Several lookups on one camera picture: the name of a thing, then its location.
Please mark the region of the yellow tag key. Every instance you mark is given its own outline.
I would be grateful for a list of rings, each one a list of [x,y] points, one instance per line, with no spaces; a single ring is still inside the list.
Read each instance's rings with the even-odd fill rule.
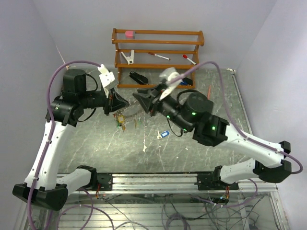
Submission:
[[[119,116],[118,116],[118,122],[119,122],[119,123],[124,123],[124,122],[125,122],[125,119],[124,119],[124,116],[123,116],[123,115],[119,115]]]

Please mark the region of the metal disc keyring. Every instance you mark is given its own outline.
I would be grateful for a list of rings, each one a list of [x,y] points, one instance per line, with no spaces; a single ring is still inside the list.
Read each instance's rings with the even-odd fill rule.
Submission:
[[[123,115],[125,122],[119,123],[118,116]],[[118,129],[121,129],[123,132],[126,131],[126,126],[129,123],[134,125],[134,128],[137,129],[141,124],[141,116],[143,115],[143,108],[137,101],[130,103],[128,107],[117,110],[113,113],[116,125]]]

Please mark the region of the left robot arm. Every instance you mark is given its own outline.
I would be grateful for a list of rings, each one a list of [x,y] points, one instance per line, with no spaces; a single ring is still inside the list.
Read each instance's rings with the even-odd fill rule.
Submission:
[[[129,102],[116,91],[113,72],[104,65],[99,66],[101,85],[88,91],[82,69],[70,69],[63,76],[63,89],[51,103],[51,112],[46,115],[44,137],[31,171],[22,184],[16,184],[12,194],[32,205],[58,211],[66,203],[67,197],[83,187],[93,190],[99,186],[96,168],[81,165],[75,171],[57,178],[63,147],[75,131],[79,118],[85,109],[102,107],[109,115]]]

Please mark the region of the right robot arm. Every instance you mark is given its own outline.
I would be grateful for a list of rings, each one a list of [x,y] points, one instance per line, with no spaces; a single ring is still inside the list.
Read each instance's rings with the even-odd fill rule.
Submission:
[[[150,116],[160,113],[180,128],[181,133],[193,133],[193,140],[207,147],[223,147],[249,156],[249,160],[230,166],[217,166],[211,178],[218,190],[240,180],[259,178],[268,183],[280,183],[290,176],[292,165],[284,159],[291,145],[287,141],[270,143],[248,134],[234,124],[213,115],[213,102],[197,90],[188,93],[184,103],[173,98],[160,84],[152,89],[138,89],[133,97]]]

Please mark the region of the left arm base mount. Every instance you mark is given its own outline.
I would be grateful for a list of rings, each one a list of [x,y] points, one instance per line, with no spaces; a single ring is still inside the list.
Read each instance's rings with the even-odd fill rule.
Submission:
[[[95,173],[91,182],[92,188],[99,191],[111,191],[113,175],[111,173]]]

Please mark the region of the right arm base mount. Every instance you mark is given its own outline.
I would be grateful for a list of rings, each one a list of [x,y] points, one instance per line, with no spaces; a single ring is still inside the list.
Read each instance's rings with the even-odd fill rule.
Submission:
[[[213,191],[213,190],[226,190],[227,187],[230,190],[238,190],[238,182],[232,184],[226,184],[220,180],[215,181],[213,172],[199,172],[196,176],[197,189],[199,191]]]

